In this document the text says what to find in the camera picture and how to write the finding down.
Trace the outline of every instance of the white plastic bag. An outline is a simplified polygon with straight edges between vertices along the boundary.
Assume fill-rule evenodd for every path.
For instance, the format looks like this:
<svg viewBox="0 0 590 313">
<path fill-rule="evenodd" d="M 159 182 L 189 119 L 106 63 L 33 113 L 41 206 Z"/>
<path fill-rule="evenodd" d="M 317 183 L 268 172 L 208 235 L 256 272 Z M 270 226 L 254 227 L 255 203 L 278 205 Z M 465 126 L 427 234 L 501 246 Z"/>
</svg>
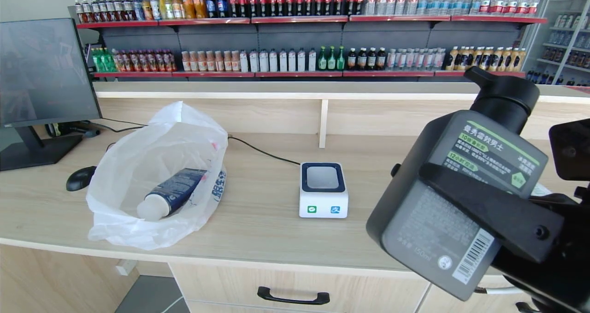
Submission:
<svg viewBox="0 0 590 313">
<path fill-rule="evenodd" d="M 88 239 L 152 250 L 197 231 L 221 199 L 226 149 L 227 132 L 215 120 L 181 101 L 164 107 L 100 160 L 86 194 L 94 212 Z M 137 218 L 145 195 L 183 168 L 208 171 L 186 204 L 156 222 Z"/>
</svg>

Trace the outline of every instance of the green logo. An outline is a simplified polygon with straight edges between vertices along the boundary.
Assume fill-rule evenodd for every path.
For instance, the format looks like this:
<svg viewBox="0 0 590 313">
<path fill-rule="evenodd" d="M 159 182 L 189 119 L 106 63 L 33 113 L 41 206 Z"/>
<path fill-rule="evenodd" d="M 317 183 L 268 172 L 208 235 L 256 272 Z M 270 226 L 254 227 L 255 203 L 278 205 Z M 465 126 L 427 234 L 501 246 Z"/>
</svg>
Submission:
<svg viewBox="0 0 590 313">
<path fill-rule="evenodd" d="M 512 185 L 514 185 L 517 189 L 520 189 L 525 183 L 526 179 L 520 172 L 512 175 Z"/>
</svg>

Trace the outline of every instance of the drawer handle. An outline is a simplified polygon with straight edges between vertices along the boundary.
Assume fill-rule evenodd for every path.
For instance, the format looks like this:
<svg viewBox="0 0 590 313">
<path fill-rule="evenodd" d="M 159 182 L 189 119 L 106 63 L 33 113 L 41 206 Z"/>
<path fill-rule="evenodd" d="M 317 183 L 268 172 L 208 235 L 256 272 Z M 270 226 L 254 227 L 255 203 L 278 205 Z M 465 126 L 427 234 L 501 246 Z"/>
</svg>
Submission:
<svg viewBox="0 0 590 313">
<path fill-rule="evenodd" d="M 288 302 L 289 304 L 302 305 L 323 305 L 330 302 L 330 294 L 327 292 L 318 292 L 318 297 L 312 301 L 287 300 L 286 298 L 277 298 L 270 294 L 270 288 L 259 286 L 258 296 L 267 301 Z"/>
</svg>

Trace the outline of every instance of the wooden panel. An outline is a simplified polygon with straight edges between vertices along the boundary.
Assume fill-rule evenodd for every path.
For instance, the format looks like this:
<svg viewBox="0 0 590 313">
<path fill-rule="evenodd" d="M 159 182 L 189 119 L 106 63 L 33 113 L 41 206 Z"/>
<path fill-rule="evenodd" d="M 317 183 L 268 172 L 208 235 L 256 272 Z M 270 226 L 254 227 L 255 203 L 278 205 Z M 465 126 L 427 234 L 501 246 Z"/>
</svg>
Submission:
<svg viewBox="0 0 590 313">
<path fill-rule="evenodd" d="M 263 263 L 292 271 L 415 275 L 383 252 L 365 229 L 390 182 L 391 167 L 404 160 L 415 137 L 329 135 L 322 150 L 317 135 L 236 135 L 281 157 L 340 162 L 350 195 L 348 217 L 300 218 L 299 168 L 230 141 L 224 158 L 226 191 L 207 224 L 168 248 L 145 251 L 106 240 L 89 241 L 93 215 L 85 200 L 86 190 L 64 189 L 72 172 L 97 164 L 107 145 L 125 134 L 104 132 L 84 139 L 55 165 L 0 172 L 0 243 L 139 261 L 239 267 Z M 559 179 L 549 142 L 531 142 L 549 155 L 540 182 L 551 191 L 571 195 L 577 185 L 588 185 Z"/>
<path fill-rule="evenodd" d="M 0 246 L 0 312 L 112 313 L 139 277 L 118 259 Z"/>
<path fill-rule="evenodd" d="M 172 271 L 166 262 L 139 261 L 135 267 L 139 275 L 148 275 L 150 277 L 172 278 Z"/>
<path fill-rule="evenodd" d="M 512 286 L 508 282 L 498 283 L 481 283 L 480 286 L 486 288 L 503 288 Z M 517 312 L 517 302 L 527 302 L 531 307 L 535 307 L 531 301 L 531 296 L 526 294 L 514 295 L 484 295 L 473 294 L 468 301 L 463 302 L 447 294 L 444 290 L 433 285 L 430 287 L 428 294 L 418 313 L 508 313 Z"/>
<path fill-rule="evenodd" d="M 272 309 L 263 307 L 246 307 L 237 305 L 213 304 L 210 302 L 187 301 L 186 306 L 190 313 L 299 313 L 284 309 Z"/>
<path fill-rule="evenodd" d="M 106 118 L 147 123 L 173 99 L 100 99 Z M 185 100 L 206 113 L 228 132 L 316 134 L 320 122 L 319 100 Z M 128 124 L 102 122 L 117 128 Z"/>
<path fill-rule="evenodd" d="M 306 311 L 348 313 L 413 313 L 428 282 L 423 279 L 359 277 L 352 275 L 270 271 L 171 263 L 172 272 L 187 300 L 235 305 L 277 307 Z M 311 301 L 328 292 L 328 304 L 299 305 L 266 301 L 259 286 L 280 298 Z"/>
<path fill-rule="evenodd" d="M 467 100 L 331 100 L 327 134 L 417 136 L 431 120 L 469 109 L 471 105 L 472 102 Z M 538 103 L 522 136 L 525 139 L 548 139 L 548 130 L 554 124 L 588 116 L 588 105 Z"/>
</svg>

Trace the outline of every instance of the floor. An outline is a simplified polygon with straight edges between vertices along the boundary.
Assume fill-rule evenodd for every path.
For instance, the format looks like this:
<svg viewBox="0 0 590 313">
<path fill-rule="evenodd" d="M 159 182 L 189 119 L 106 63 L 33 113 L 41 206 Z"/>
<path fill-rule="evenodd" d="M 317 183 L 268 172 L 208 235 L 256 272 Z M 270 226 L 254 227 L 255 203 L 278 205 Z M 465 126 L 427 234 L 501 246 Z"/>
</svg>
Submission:
<svg viewBox="0 0 590 313">
<path fill-rule="evenodd" d="M 173 278 L 141 275 L 115 313 L 189 313 L 184 299 L 173 304 L 181 296 Z"/>
</svg>

